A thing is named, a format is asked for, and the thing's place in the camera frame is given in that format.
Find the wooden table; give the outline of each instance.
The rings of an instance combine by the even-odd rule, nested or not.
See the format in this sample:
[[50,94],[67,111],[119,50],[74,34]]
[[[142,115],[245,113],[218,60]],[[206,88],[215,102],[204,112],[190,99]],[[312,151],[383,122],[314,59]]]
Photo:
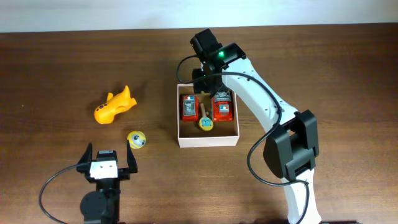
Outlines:
[[[42,184],[77,163],[89,142],[134,150],[139,172],[121,184],[127,223],[273,223],[286,218],[284,191],[258,182],[246,154],[264,134],[239,99],[236,147],[180,149],[175,69],[193,54],[200,29],[0,34],[1,223],[51,223],[39,209]],[[398,219],[398,24],[213,29],[236,42],[263,79],[298,110],[318,118],[317,207],[324,220],[396,223]],[[199,63],[183,66],[186,79]],[[138,105],[100,125],[93,110],[129,85]],[[255,170],[278,181],[254,153]],[[61,220],[81,223],[82,197],[95,189],[68,172],[44,195]]]

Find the white box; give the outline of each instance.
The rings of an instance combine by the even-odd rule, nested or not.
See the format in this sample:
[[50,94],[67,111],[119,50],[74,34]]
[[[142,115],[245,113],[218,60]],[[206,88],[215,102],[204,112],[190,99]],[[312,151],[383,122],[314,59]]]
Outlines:
[[236,145],[239,139],[239,120],[236,94],[233,91],[232,93],[234,121],[216,122],[214,123],[214,128],[211,131],[202,131],[194,122],[184,122],[180,117],[180,95],[194,94],[193,84],[177,85],[177,137],[181,148]]

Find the label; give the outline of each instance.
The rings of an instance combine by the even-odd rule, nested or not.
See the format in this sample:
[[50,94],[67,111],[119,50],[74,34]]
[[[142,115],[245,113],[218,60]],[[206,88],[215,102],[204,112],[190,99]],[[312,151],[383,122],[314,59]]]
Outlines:
[[104,150],[104,151],[99,151],[98,154],[107,154],[107,153],[112,153],[113,150]]

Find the robotic arm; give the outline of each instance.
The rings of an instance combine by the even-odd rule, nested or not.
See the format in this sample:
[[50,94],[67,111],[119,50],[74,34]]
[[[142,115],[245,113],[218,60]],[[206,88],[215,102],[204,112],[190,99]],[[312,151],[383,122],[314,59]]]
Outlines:
[[[191,44],[203,64],[202,69],[194,69],[192,73],[194,79],[215,73],[227,74],[194,83],[195,93],[210,92],[212,97],[217,91],[233,90],[254,113],[265,132],[270,131],[281,116],[280,125],[267,138],[264,160],[272,173],[282,179],[283,183],[295,180],[308,182],[310,190],[308,208],[301,223],[320,223],[321,217],[315,204],[312,184],[315,158],[319,154],[317,121],[314,115],[309,110],[299,113],[296,108],[278,96],[257,74],[238,45],[229,44],[223,47],[209,29],[196,34]],[[278,114],[275,101],[258,83],[251,78],[228,75],[228,73],[243,73],[260,81],[278,101],[282,114]],[[305,186],[292,184],[285,186],[284,190],[289,206],[288,220],[292,224],[297,223],[305,206]]]
[[130,180],[130,174],[137,173],[137,162],[127,140],[127,168],[118,168],[116,151],[99,151],[92,160],[93,146],[88,145],[79,160],[77,171],[86,180],[96,184],[96,190],[86,194],[80,202],[84,224],[117,224],[119,221],[120,181]]

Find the yellow ball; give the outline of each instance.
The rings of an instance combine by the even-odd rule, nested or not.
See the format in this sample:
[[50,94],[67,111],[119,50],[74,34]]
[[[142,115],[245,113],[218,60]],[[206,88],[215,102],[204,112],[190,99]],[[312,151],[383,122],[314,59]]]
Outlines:
[[145,137],[145,134],[142,133],[141,131],[130,132],[130,134],[127,136],[127,140],[129,140],[130,147],[132,149],[140,149],[147,142],[147,138]]

